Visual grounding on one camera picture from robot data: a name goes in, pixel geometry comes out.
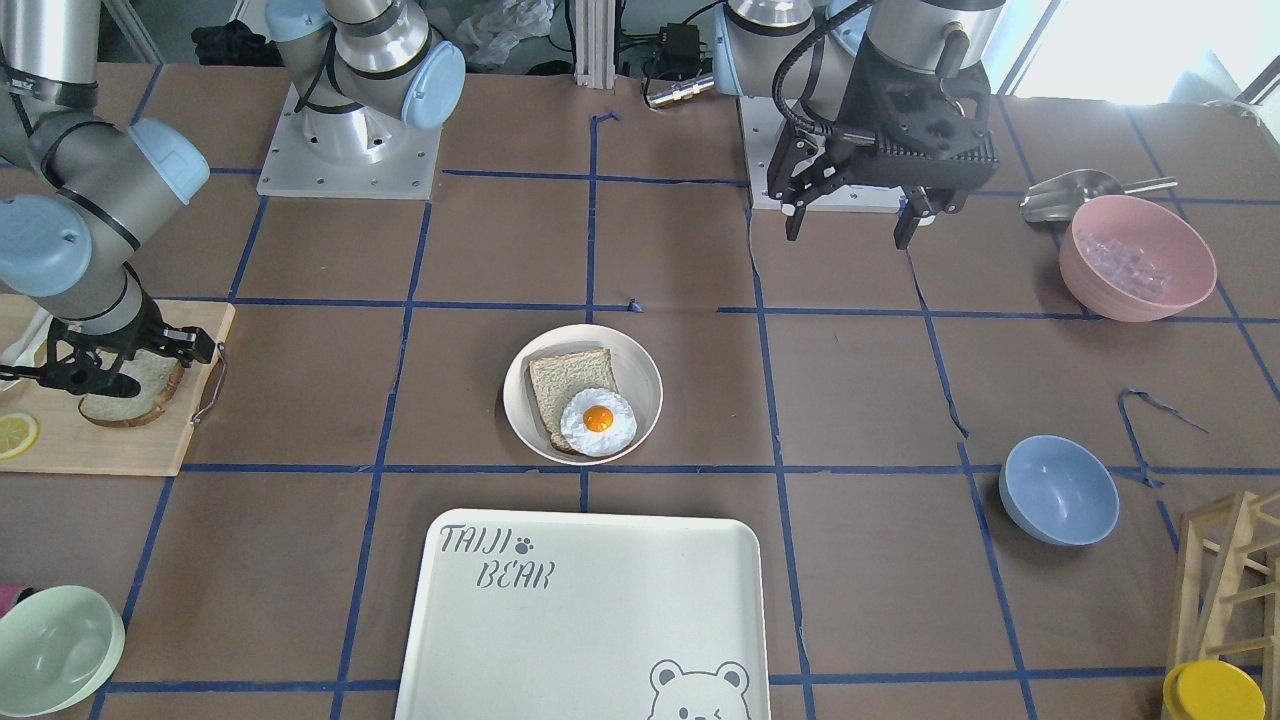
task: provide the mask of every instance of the egg white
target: egg white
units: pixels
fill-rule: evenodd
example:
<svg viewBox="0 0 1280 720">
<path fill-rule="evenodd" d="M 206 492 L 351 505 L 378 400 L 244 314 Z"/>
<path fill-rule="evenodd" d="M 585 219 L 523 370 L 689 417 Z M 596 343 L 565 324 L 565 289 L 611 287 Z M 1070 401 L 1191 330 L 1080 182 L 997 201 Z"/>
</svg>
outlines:
<svg viewBox="0 0 1280 720">
<path fill-rule="evenodd" d="M 603 432 L 588 429 L 582 414 L 594 406 L 613 413 L 613 424 Z M 605 457 L 621 452 L 636 437 L 636 416 L 631 404 L 616 392 L 604 388 L 586 388 L 573 396 L 561 415 L 561 433 L 573 450 L 591 457 Z"/>
</svg>

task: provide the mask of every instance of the metal scoop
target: metal scoop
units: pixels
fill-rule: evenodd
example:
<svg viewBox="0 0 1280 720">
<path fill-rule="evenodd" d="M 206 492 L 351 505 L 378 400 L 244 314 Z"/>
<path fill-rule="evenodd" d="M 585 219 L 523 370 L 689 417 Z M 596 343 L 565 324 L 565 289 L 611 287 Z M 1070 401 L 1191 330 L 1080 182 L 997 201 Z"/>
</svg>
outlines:
<svg viewBox="0 0 1280 720">
<path fill-rule="evenodd" d="M 1094 197 L 1137 195 L 1170 187 L 1178 187 L 1178 178 L 1153 178 L 1120 184 L 1120 181 L 1102 170 L 1071 170 L 1030 186 L 1019 208 L 1021 208 L 1023 219 L 1028 223 L 1070 220 L 1080 205 Z"/>
</svg>

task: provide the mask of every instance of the light green bowl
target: light green bowl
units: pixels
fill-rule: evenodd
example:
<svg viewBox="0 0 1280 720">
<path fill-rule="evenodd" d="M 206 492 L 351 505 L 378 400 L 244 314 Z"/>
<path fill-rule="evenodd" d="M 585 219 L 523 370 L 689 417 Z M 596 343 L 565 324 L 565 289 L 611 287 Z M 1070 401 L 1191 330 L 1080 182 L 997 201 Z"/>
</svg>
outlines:
<svg viewBox="0 0 1280 720">
<path fill-rule="evenodd" d="M 49 588 L 0 618 L 0 715 L 70 707 L 102 687 L 124 651 L 124 623 L 79 585 Z"/>
</svg>

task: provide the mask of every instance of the bread slice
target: bread slice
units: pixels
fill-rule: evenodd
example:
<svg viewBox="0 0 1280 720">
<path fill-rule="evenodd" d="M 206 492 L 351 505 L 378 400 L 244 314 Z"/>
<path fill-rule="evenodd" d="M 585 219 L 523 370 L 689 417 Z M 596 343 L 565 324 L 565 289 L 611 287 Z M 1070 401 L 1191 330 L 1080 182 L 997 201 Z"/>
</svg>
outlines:
<svg viewBox="0 0 1280 720">
<path fill-rule="evenodd" d="M 138 352 L 127 360 L 120 372 L 142 384 L 134 397 L 86 395 L 79 402 L 81 415 L 104 428 L 137 428 L 164 414 L 182 382 L 183 366 L 173 357 Z"/>
<path fill-rule="evenodd" d="M 529 363 L 529 379 L 534 383 L 534 398 L 543 427 L 550 436 L 552 447 L 561 452 L 579 455 L 559 432 L 561 415 L 573 396 L 589 387 L 603 387 L 618 392 L 613 379 L 613 355 L 608 347 L 596 347 L 554 357 L 540 357 Z"/>
</svg>

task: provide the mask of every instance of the table surface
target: table surface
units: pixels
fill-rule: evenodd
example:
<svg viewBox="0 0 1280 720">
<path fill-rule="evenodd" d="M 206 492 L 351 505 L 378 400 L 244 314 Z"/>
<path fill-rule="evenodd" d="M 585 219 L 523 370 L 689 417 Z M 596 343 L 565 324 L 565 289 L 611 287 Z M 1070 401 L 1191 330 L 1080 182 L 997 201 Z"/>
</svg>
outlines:
<svg viewBox="0 0 1280 720">
<path fill-rule="evenodd" d="M 58 717 L 389 719 L 422 537 L 452 507 L 742 520 L 782 720 L 1155 717 L 1175 519 L 1280 488 L 1280 161 L 1228 110 L 1004 97 L 1000 172 L 909 256 L 892 217 L 810 213 L 795 243 L 750 217 L 728 97 L 659 114 L 630 81 L 468 76 L 430 204 L 268 200 L 284 70 L 100 82 L 100 114 L 163 119 L 214 167 L 137 254 L 143 284 L 237 319 L 175 478 L 0 475 L 0 577 L 93 587 L 129 628 L 105 692 Z M 1152 199 L 1210 242 L 1219 292 L 1158 323 L 1085 314 L 1061 237 L 1016 211 L 1075 168 L 1178 176 Z M 0 169 L 18 192 L 47 190 Z M 643 343 L 667 404 L 580 471 L 521 445 L 499 388 L 525 342 L 584 320 Z M 1125 387 L 1211 433 L 1135 400 L 1126 421 Z M 1039 433 L 1117 475 L 1102 543 L 1004 512 L 998 464 Z"/>
</svg>

